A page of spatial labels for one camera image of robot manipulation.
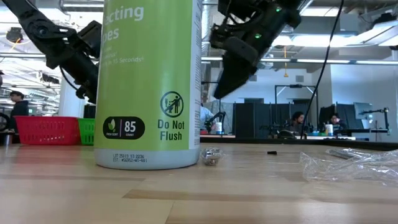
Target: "man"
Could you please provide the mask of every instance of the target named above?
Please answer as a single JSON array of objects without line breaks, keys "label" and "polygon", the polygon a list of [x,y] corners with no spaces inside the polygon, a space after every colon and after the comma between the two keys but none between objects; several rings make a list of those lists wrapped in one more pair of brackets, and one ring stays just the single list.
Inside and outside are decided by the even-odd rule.
[{"label": "man", "polygon": [[289,131],[301,133],[303,122],[304,122],[304,113],[301,111],[294,113],[292,116],[292,125],[290,126]]},{"label": "man", "polygon": [[29,108],[28,101],[24,100],[24,95],[19,91],[12,91],[10,93],[11,100],[15,103],[14,109],[11,111],[10,119],[10,131],[18,133],[17,122],[15,116],[28,116]]},{"label": "man", "polygon": [[338,116],[338,113],[335,113],[330,117],[330,123],[333,125],[334,131],[341,131],[347,128],[347,125],[340,121],[340,116]]},{"label": "man", "polygon": [[200,129],[206,130],[205,122],[214,117],[214,114],[207,108],[200,105]]}]

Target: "small metal object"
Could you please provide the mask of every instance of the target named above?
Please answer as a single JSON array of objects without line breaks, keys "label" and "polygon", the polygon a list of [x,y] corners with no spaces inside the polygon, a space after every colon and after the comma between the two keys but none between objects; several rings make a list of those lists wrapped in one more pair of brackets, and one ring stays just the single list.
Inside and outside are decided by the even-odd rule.
[{"label": "small metal object", "polygon": [[215,166],[221,159],[221,151],[215,147],[210,147],[202,151],[201,157],[206,166]]}]

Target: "leaf icon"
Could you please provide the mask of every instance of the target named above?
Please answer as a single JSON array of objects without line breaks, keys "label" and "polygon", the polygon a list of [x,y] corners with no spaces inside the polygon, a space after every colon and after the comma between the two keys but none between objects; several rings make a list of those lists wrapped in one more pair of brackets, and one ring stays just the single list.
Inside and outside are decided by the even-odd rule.
[{"label": "leaf icon", "polygon": [[108,128],[109,130],[113,130],[115,128],[116,124],[114,122],[114,119],[112,119],[112,121],[110,123],[108,123]]}]

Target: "green basket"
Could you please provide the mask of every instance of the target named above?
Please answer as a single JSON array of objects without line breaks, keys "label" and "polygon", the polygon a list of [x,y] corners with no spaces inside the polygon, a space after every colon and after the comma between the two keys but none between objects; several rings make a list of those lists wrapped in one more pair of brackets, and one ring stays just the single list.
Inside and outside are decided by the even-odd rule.
[{"label": "green basket", "polygon": [[78,120],[79,120],[81,143],[86,146],[93,146],[95,119],[80,118]]}]

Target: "green label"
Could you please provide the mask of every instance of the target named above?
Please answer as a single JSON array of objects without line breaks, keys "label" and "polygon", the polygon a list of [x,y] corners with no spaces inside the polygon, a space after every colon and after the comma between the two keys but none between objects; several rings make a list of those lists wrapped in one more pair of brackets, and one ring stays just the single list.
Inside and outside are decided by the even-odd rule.
[{"label": "green label", "polygon": [[198,147],[200,7],[199,0],[105,1],[96,148]]}]

